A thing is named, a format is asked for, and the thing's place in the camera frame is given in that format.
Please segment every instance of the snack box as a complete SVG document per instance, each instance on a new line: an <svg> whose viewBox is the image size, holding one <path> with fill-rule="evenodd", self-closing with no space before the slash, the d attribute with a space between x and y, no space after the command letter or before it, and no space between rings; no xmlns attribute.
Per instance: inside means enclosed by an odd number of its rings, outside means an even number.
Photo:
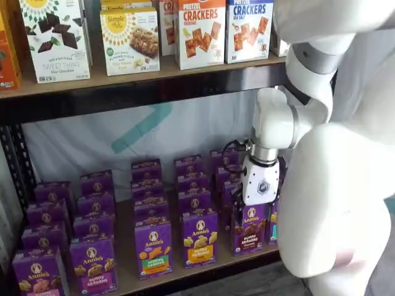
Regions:
<svg viewBox="0 0 395 296"><path fill-rule="evenodd" d="M77 202L77 209L79 215L87 215L92 212L115 213L114 196L108 192L81 196Z"/></svg>
<svg viewBox="0 0 395 296"><path fill-rule="evenodd" d="M177 177L178 192L184 192L196 188L209 188L209 177L202 171L199 173L188 173Z"/></svg>
<svg viewBox="0 0 395 296"><path fill-rule="evenodd" d="M159 0L160 53L169 56L175 53L174 2Z"/></svg>
<svg viewBox="0 0 395 296"><path fill-rule="evenodd" d="M211 207L211 192L207 188L190 189L178 193L178 210L184 213L195 208Z"/></svg>
<svg viewBox="0 0 395 296"><path fill-rule="evenodd" d="M133 182L141 182L147 179L162 179L160 159L157 158L132 163L131 178Z"/></svg>
<svg viewBox="0 0 395 296"><path fill-rule="evenodd" d="M102 10L100 19L107 76L159 71L155 8Z"/></svg>
<svg viewBox="0 0 395 296"><path fill-rule="evenodd" d="M163 183L160 179L150 179L141 182L131 182L132 199L141 199L154 194L162 194L164 191Z"/></svg>
<svg viewBox="0 0 395 296"><path fill-rule="evenodd" d="M135 217L135 242L140 279L172 272L172 226L168 213Z"/></svg>
<svg viewBox="0 0 395 296"><path fill-rule="evenodd" d="M174 160L174 165L177 176L204 171L204 163L200 154L178 158Z"/></svg>
<svg viewBox="0 0 395 296"><path fill-rule="evenodd" d="M21 295L70 295L58 247L17 251L12 266Z"/></svg>
<svg viewBox="0 0 395 296"><path fill-rule="evenodd" d="M87 215L77 216L74 219L75 237L84 237L89 234L98 234L114 239L115 214L107 212L92 212Z"/></svg>
<svg viewBox="0 0 395 296"><path fill-rule="evenodd" d="M70 245L80 295L101 295L118 289L114 246L110 237L91 234Z"/></svg>
<svg viewBox="0 0 395 296"><path fill-rule="evenodd" d="M53 246L58 246L62 252L69 250L64 222L26 226L22 242L25 250Z"/></svg>
<svg viewBox="0 0 395 296"><path fill-rule="evenodd" d="M79 0L19 1L38 83L90 78Z"/></svg>
<svg viewBox="0 0 395 296"><path fill-rule="evenodd" d="M218 238L218 215L214 208L197 208L182 213L181 227L184 267L214 263Z"/></svg>
<svg viewBox="0 0 395 296"><path fill-rule="evenodd" d="M75 199L70 182L42 182L35 188L37 202L56 202L60 199L66 201L70 214L76 213Z"/></svg>
<svg viewBox="0 0 395 296"><path fill-rule="evenodd" d="M266 225L265 207L265 204L245 206L241 224L238 223L237 211L233 208L231 251L234 256L263 249Z"/></svg>
<svg viewBox="0 0 395 296"><path fill-rule="evenodd" d="M223 64L225 0L176 0L174 5L180 70Z"/></svg>
<svg viewBox="0 0 395 296"><path fill-rule="evenodd" d="M0 91L18 89L21 74L17 52L12 37L9 8L5 0L0 2Z"/></svg>
<svg viewBox="0 0 395 296"><path fill-rule="evenodd" d="M167 195L165 193L144 196L135 199L134 203L135 216L168 213Z"/></svg>
<svg viewBox="0 0 395 296"><path fill-rule="evenodd" d="M225 33L225 62L269 57L273 0L229 0Z"/></svg>
<svg viewBox="0 0 395 296"><path fill-rule="evenodd" d="M26 210L26 216L30 225L63 221L68 237L72 237L73 231L64 200L32 203Z"/></svg>
<svg viewBox="0 0 395 296"><path fill-rule="evenodd" d="M95 192L114 192L114 181L111 170L100 171L80 177L81 194L87 195Z"/></svg>

